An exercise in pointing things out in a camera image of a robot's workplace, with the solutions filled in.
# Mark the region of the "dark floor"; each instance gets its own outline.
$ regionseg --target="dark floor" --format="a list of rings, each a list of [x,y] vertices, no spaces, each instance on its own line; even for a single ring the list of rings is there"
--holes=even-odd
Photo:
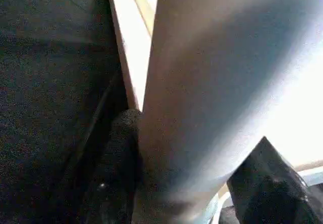
[[[108,0],[0,0],[0,14],[0,222],[34,223],[90,168],[125,90]]]

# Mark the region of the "white surface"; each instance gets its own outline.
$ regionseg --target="white surface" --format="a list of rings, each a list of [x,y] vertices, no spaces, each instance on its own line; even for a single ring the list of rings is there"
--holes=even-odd
[[[124,77],[129,77],[131,83],[126,83],[126,90],[133,91],[136,107],[142,110],[151,38],[134,0],[113,1],[119,24],[115,24],[115,30],[117,37],[122,39],[118,48],[125,54],[125,60],[121,59],[121,66]]]
[[[142,110],[151,38],[134,0],[114,0],[114,4],[120,28],[116,33],[123,40],[118,47],[126,55],[126,60],[121,62],[123,73],[129,74],[131,81],[131,85],[126,87],[133,88],[137,108]],[[282,72],[288,78],[288,84],[282,82],[281,85],[284,100],[272,99],[273,103],[268,102],[271,113],[266,116],[266,136],[282,156],[299,170],[320,166],[323,160],[320,150],[323,143],[320,136],[323,119],[323,96],[320,90],[323,53],[320,38],[323,34],[320,24],[312,29],[308,31],[312,36],[303,45],[307,50],[294,56],[300,67]],[[125,72],[124,65],[128,66],[128,72]]]

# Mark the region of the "black fabric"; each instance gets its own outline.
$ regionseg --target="black fabric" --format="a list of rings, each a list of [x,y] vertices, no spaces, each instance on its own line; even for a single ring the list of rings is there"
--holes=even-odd
[[[33,223],[119,57],[108,0],[0,0],[0,222]]]
[[[129,109],[112,124],[85,195],[81,223],[131,223],[136,183],[140,178],[138,124],[141,112]]]

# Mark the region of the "black object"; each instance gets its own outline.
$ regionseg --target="black object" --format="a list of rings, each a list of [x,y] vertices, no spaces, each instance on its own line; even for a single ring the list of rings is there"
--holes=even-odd
[[[323,223],[323,205],[263,137],[228,181],[243,223]]]
[[[138,122],[141,112],[130,109],[112,123],[93,180],[78,217],[86,224],[131,223],[133,198],[139,179]]]

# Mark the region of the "white post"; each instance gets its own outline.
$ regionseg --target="white post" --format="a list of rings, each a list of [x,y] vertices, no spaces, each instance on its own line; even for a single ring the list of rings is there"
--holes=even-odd
[[[201,220],[308,63],[299,55],[321,1],[158,0],[135,223]]]

